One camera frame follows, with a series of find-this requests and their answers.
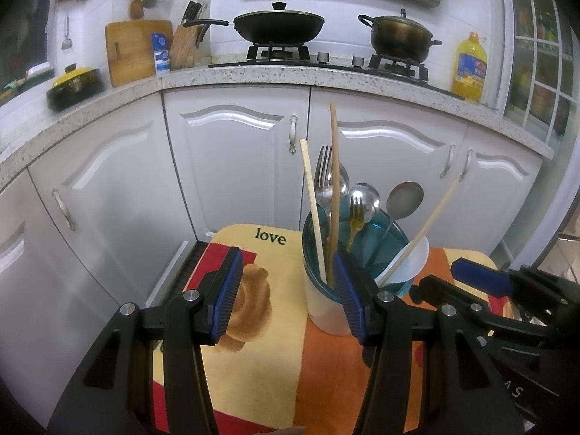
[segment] gas stove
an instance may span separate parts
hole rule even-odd
[[[357,72],[359,74],[375,75],[400,82],[411,83],[422,86],[439,93],[444,93],[453,98],[463,100],[463,97],[451,93],[450,91],[437,88],[428,83],[428,70],[422,63],[395,57],[384,57],[374,54],[367,66],[364,65],[362,57],[353,57],[352,65],[339,65],[328,63],[329,54],[319,52],[316,60],[312,60],[308,47],[299,45],[272,45],[254,44],[249,47],[246,62],[214,63],[211,67],[245,66],[245,65],[283,65],[302,67],[323,67],[346,72]]]

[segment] pot lid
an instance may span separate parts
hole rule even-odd
[[[314,14],[314,13],[308,13],[305,11],[294,11],[293,9],[285,9],[286,8],[286,3],[282,2],[282,1],[277,1],[275,3],[272,3],[272,8],[273,9],[266,9],[263,11],[253,11],[251,13],[244,13],[241,14],[240,16],[236,16],[234,18],[234,24],[236,24],[236,20],[240,20],[241,18],[245,18],[246,16],[254,16],[254,15],[258,15],[258,14],[277,14],[277,13],[281,13],[281,14],[301,14],[304,16],[308,16],[308,17],[312,17],[312,18],[317,18],[318,20],[324,22],[324,18]]]
[[[87,72],[92,72],[93,70],[94,69],[89,67],[76,68],[76,63],[73,63],[65,68],[65,74],[58,77],[52,84],[52,87],[54,88],[55,86],[67,82],[77,77],[78,75],[86,74]]]
[[[431,31],[428,30],[425,26],[423,26],[420,23],[417,23],[417,21],[413,21],[413,20],[409,20],[407,18],[407,11],[405,11],[405,8],[401,8],[401,15],[400,16],[379,16],[377,18],[373,18],[374,20],[389,20],[389,21],[401,21],[403,23],[406,23],[408,25],[414,26],[416,28],[420,28],[424,31],[427,31],[429,34],[431,34]]]

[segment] oil bottle label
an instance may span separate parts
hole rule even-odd
[[[457,81],[468,86],[483,88],[487,63],[469,54],[459,54]]]

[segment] black and yellow pot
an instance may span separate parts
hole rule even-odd
[[[104,90],[98,68],[76,68],[76,63],[65,68],[65,74],[56,79],[46,92],[48,107],[62,111]]]

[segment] yellow pot lid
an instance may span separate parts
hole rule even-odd
[[[89,67],[76,68],[76,63],[73,63],[72,65],[69,65],[65,68],[65,74],[58,77],[52,84],[52,87],[54,88],[55,86],[67,82],[78,75],[86,74],[87,72],[92,72],[93,70],[94,69]]]

